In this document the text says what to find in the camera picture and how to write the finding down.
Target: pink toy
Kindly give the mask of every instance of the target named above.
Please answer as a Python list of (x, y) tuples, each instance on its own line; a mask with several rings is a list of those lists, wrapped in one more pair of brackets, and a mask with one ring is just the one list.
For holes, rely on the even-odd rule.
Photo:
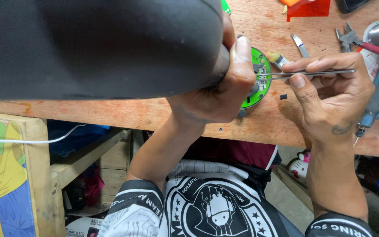
[(307, 169), (309, 164), (309, 159), (311, 157), (311, 151), (305, 149), (303, 152), (298, 153), (298, 157), (292, 159), (288, 164), (288, 170), (293, 173), (293, 176), (302, 182), (305, 181), (307, 177)]

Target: wooden workbench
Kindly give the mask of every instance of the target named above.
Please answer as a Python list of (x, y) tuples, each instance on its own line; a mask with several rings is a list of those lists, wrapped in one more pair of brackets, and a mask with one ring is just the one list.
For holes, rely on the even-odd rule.
[[(237, 35), (247, 36), (261, 51), (280, 51), (289, 60), (301, 57), (291, 33), (300, 37), (310, 56), (340, 52), (334, 27), (344, 29), (348, 20), (362, 38), (366, 27), (379, 20), (379, 0), (373, 0), (351, 14), (340, 14), (332, 0), (329, 17), (292, 18), (286, 22), (278, 0), (227, 0)], [(280, 100), (287, 94), (287, 100)], [(26, 105), (0, 102), (0, 113), (32, 116), (135, 129), (158, 129), (169, 117), (164, 98), (105, 101), (27, 101)], [(310, 147), (311, 139), (302, 127), (302, 109), (290, 86), (273, 81), (265, 98), (247, 109), (245, 118), (229, 124), (209, 124), (203, 136), (295, 147)], [(379, 121), (359, 139), (358, 154), (379, 156)]]

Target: forearm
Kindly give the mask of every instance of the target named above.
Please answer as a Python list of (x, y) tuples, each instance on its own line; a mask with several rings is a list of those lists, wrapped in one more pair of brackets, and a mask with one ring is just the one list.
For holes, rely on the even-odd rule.
[(353, 142), (314, 141), (307, 185), (318, 217), (329, 210), (367, 221), (365, 194), (355, 175)]
[(203, 134), (204, 128), (201, 123), (182, 123), (171, 114), (138, 150), (131, 161), (126, 180), (149, 180), (162, 190), (166, 176), (190, 145)]

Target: red plastic sheet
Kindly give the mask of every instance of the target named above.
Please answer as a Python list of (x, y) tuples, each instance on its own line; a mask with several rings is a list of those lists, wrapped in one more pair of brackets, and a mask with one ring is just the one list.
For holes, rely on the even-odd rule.
[(300, 0), (297, 4), (288, 8), (286, 21), (291, 17), (329, 16), (330, 0)]

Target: green circuit board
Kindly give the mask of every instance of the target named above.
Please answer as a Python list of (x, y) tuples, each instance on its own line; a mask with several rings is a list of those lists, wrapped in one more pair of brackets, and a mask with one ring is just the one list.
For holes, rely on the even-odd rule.
[(224, 12), (228, 13), (229, 15), (232, 13), (232, 10), (229, 8), (229, 5), (226, 3), (225, 0), (222, 0), (222, 8)]
[[(270, 63), (261, 51), (257, 50), (254, 47), (251, 47), (251, 55), (253, 66), (254, 64), (258, 65), (258, 71), (256, 72), (254, 70), (255, 74), (271, 73)], [(257, 76), (257, 79), (266, 78), (271, 78), (271, 76)], [(271, 81), (258, 81), (256, 83), (259, 84), (259, 90), (256, 93), (252, 94), (250, 97), (245, 98), (241, 106), (242, 109), (249, 108), (260, 102), (260, 100), (267, 94), (271, 85)]]

